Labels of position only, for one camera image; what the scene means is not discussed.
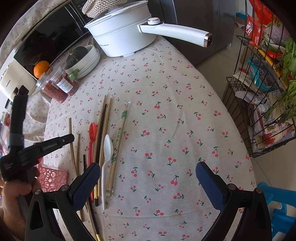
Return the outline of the left hand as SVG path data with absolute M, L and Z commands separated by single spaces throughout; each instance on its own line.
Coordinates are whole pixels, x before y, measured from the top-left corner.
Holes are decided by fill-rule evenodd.
M 24 240 L 26 221 L 20 211 L 19 196 L 26 196 L 40 188 L 37 180 L 40 173 L 36 167 L 34 170 L 34 182 L 27 183 L 20 180 L 6 182 L 2 189 L 1 206 L 1 237 L 4 240 Z

